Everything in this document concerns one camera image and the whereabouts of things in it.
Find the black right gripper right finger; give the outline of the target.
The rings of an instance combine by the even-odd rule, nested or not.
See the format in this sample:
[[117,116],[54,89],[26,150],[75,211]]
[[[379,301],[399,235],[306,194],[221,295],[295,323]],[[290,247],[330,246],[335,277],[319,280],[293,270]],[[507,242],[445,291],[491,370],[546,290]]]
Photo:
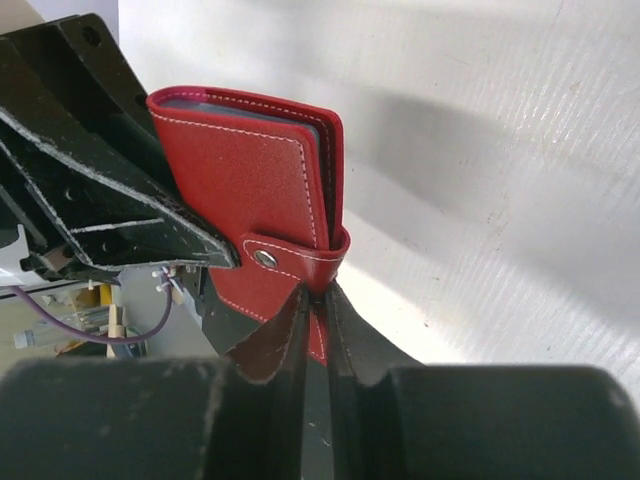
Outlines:
[[635,479],[639,417],[584,365],[423,365],[326,296],[338,479]]

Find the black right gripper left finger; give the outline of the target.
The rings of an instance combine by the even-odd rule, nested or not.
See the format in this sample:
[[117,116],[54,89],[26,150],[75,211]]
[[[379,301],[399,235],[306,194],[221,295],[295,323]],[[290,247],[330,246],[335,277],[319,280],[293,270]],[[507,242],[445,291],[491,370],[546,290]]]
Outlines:
[[306,291],[216,358],[31,359],[1,382],[5,479],[297,479]]

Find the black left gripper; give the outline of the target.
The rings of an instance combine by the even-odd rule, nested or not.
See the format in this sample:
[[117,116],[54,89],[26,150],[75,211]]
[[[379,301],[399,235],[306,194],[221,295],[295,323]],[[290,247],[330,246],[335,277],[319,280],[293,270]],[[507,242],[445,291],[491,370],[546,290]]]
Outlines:
[[1,37],[1,282],[233,269],[235,247],[170,194],[146,94],[103,19]]

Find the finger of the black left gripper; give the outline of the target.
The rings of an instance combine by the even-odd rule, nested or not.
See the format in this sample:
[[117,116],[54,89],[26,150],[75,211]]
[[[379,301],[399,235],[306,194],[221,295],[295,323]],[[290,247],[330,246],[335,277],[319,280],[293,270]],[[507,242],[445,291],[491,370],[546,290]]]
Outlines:
[[199,307],[202,331],[217,354],[224,354],[253,333],[259,322],[226,305],[218,295],[209,271],[200,273]]

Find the red leather card holder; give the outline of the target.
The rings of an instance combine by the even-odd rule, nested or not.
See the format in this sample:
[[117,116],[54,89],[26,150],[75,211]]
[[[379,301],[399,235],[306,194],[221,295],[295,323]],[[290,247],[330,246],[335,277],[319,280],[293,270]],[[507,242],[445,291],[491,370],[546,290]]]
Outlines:
[[239,254],[238,267],[210,271],[220,300],[266,322],[298,284],[320,298],[350,245],[340,117],[204,86],[166,87],[146,104],[182,198]]

